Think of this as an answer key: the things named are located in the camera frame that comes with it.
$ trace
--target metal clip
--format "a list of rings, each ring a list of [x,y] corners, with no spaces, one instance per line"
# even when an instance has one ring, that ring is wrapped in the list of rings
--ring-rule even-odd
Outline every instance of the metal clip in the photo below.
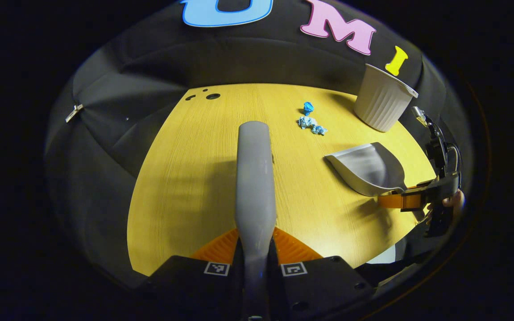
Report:
[[[69,114],[69,116],[67,116],[67,118],[65,118],[65,122],[69,122],[69,120],[71,120],[71,118],[73,118],[80,110],[82,110],[82,108],[84,108],[84,106],[82,104],[78,105],[78,106],[74,106],[74,110],[71,111],[71,113]]]

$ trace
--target wooden table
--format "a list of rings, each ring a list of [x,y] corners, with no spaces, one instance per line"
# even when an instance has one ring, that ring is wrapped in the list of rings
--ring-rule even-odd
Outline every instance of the wooden table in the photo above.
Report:
[[[206,99],[216,93],[220,97]],[[134,270],[149,276],[170,256],[190,256],[235,227],[237,131],[249,120],[269,125],[277,227],[353,268],[402,239],[416,225],[414,215],[379,208],[376,198],[348,187],[323,156],[380,142],[402,163],[408,186],[434,178],[433,168],[399,122],[382,133],[359,120],[355,100],[293,85],[188,90],[153,141],[134,187],[127,231]],[[306,101],[315,107],[310,116],[328,129],[325,136],[296,124]]]

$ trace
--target wood grain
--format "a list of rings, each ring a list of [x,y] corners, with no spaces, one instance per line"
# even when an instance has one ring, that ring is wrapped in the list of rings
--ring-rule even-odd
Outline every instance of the wood grain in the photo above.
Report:
[[[206,99],[214,93],[220,97]],[[323,156],[380,142],[402,163],[406,185],[432,179],[434,171],[399,122],[389,132],[373,130],[353,113],[355,100],[293,85],[188,90],[153,141],[134,188],[127,230],[134,270],[149,276],[170,256],[190,256],[235,227],[237,131],[250,120],[269,125],[277,227],[353,268],[400,240],[416,225],[414,215],[379,208],[376,198],[348,187]],[[326,136],[296,124],[306,101]]]

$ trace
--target pink letter m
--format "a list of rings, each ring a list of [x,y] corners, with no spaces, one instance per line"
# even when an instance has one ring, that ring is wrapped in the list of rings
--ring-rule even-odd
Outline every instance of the pink letter m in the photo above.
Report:
[[[325,4],[319,0],[307,1],[312,4],[311,19],[308,25],[300,26],[302,32],[320,38],[327,38],[328,33],[324,30],[324,25],[328,23],[336,41],[343,41],[349,35],[354,34],[346,44],[361,54],[370,55],[370,41],[376,29],[358,19],[345,22],[336,8],[330,4]]]

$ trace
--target blue letter u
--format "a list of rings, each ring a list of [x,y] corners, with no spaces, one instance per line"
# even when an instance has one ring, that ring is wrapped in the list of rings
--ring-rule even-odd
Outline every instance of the blue letter u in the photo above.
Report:
[[[182,0],[184,23],[194,27],[223,27],[248,24],[265,18],[273,0],[251,0],[249,8],[238,12],[223,12],[218,9],[219,0]]]

